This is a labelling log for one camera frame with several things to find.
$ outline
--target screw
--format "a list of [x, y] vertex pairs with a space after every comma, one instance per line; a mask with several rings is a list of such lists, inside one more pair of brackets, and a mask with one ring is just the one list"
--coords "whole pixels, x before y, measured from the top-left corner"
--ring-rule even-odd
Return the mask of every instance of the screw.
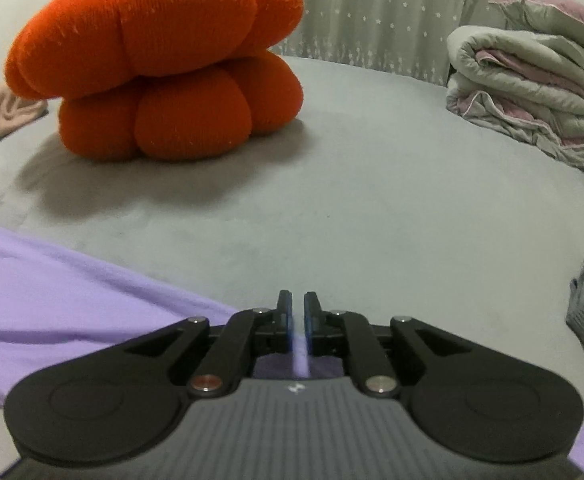
[[375, 375], [365, 381], [365, 387], [375, 394], [391, 392], [398, 386], [396, 379], [387, 377], [387, 375]]
[[215, 392], [223, 386], [223, 380], [215, 375], [200, 375], [189, 382], [199, 392]]

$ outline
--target pink pillow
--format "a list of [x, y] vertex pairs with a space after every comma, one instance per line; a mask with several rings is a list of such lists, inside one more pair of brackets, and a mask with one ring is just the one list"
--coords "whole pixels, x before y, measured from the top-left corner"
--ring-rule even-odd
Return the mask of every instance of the pink pillow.
[[574, 0], [490, 0], [515, 28], [565, 36], [584, 48], [584, 5]]

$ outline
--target white logo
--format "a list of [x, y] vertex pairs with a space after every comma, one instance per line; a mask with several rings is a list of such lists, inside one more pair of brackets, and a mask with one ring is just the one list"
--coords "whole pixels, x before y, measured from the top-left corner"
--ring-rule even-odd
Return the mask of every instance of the white logo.
[[301, 384], [301, 383], [296, 383], [296, 384], [290, 384], [287, 387], [288, 390], [290, 390], [294, 395], [298, 395], [300, 394], [303, 390], [305, 390], [305, 385]]

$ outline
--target bed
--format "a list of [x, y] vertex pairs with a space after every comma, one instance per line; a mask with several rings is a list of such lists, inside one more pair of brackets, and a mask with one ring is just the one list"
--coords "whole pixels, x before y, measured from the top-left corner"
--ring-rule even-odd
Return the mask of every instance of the bed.
[[[0, 0], [0, 78], [47, 1]], [[372, 322], [418, 317], [554, 370], [584, 397], [584, 352], [564, 322], [584, 173], [452, 115], [442, 87], [285, 60], [305, 89], [297, 120], [193, 164], [79, 160], [51, 102], [0, 141], [0, 226], [237, 308], [287, 288], [297, 308], [315, 290]], [[15, 458], [0, 412], [0, 471]]]

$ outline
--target curtain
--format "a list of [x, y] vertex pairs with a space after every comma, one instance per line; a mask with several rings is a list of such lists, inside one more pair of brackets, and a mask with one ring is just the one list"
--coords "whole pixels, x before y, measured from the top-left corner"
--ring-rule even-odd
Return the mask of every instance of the curtain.
[[504, 27], [488, 0], [305, 0], [299, 27], [272, 50], [446, 84], [446, 38], [459, 25]]

